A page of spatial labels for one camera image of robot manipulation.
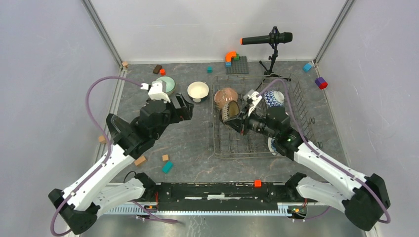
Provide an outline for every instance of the light blue block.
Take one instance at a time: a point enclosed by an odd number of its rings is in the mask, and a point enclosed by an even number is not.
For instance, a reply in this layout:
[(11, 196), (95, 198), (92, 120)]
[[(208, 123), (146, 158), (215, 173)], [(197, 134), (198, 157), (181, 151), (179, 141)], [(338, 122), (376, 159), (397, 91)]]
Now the light blue block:
[(169, 171), (171, 170), (171, 168), (173, 167), (173, 163), (168, 161), (162, 168), (162, 171), (167, 174), (169, 173)]
[(312, 63), (307, 63), (302, 69), (305, 72), (308, 72), (312, 67), (313, 67), (313, 64)]

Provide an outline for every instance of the metal wire rack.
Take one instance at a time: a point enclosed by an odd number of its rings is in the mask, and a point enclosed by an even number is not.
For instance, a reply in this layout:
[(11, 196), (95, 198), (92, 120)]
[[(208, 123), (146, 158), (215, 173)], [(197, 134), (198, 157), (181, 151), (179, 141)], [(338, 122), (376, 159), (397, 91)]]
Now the metal wire rack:
[[(304, 96), (301, 90), (298, 77), (294, 74), (280, 74), (282, 77), (290, 78), (287, 82), (291, 103), (294, 114), (302, 127), (304, 135), (316, 144), (316, 139), (311, 124), (314, 123), (314, 118), (311, 118), (307, 112), (304, 103)], [(266, 76), (241, 76), (241, 75), (222, 75), (216, 76), (212, 84), (212, 98), (217, 91), (225, 87), (233, 88), (239, 94), (238, 104), (242, 108), (245, 104), (243, 96), (251, 89), (255, 90), (259, 85), (259, 91), (265, 88), (273, 79)], [(270, 90), (277, 90), (285, 93), (285, 88), (282, 83), (274, 84)], [(285, 100), (285, 109), (289, 113), (288, 101)], [(245, 136), (240, 135), (233, 129), (225, 126), (219, 119), (220, 109), (212, 100), (212, 111), (214, 119), (214, 156), (217, 158), (264, 158), (273, 157), (274, 155), (268, 149), (268, 138), (262, 134), (253, 131)], [(258, 115), (265, 115), (267, 105), (262, 100), (254, 113)]]

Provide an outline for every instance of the white wall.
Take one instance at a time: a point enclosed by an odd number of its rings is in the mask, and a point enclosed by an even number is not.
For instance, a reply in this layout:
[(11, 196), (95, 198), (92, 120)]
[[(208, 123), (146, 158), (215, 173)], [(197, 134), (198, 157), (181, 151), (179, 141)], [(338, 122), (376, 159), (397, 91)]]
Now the white wall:
[(221, 61), (229, 51), (265, 59), (268, 44), (240, 38), (292, 32), (279, 60), (313, 59), (345, 0), (92, 0), (122, 59)]
[[(79, 178), (95, 155), (85, 93), (118, 67), (80, 0), (6, 0), (0, 71), (0, 236), (51, 236), (48, 193)], [(100, 123), (113, 89), (103, 83), (92, 94)]]
[(356, 1), (320, 62), (352, 166), (387, 184), (385, 237), (418, 236), (419, 2)]

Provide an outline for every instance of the brown cup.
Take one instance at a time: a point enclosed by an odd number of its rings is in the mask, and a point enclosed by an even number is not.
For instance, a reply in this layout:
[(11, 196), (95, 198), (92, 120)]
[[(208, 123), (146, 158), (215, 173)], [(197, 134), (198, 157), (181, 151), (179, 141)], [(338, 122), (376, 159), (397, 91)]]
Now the brown cup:
[(236, 90), (230, 87), (223, 88), (214, 95), (214, 102), (217, 106), (222, 109), (225, 104), (229, 101), (236, 101), (239, 99), (239, 95), (237, 94)]

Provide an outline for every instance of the brown block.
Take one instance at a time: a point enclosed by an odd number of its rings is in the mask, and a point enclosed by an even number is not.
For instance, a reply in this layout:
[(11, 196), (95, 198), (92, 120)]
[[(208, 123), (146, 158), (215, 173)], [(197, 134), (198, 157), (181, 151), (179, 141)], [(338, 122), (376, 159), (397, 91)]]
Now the brown block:
[(159, 65), (159, 64), (157, 64), (157, 66), (154, 68), (154, 70), (153, 70), (153, 73), (154, 74), (159, 74), (159, 72), (160, 72), (160, 69), (162, 69), (163, 68), (163, 66), (162, 65)]
[(104, 136), (98, 137), (97, 140), (99, 141), (100, 144), (106, 144), (106, 139)]
[(140, 158), (136, 159), (136, 160), (134, 161), (134, 164), (135, 164), (136, 166), (140, 166), (140, 165), (144, 164), (146, 161), (147, 161), (147, 159), (146, 159), (144, 156), (142, 156), (142, 157), (140, 157)]

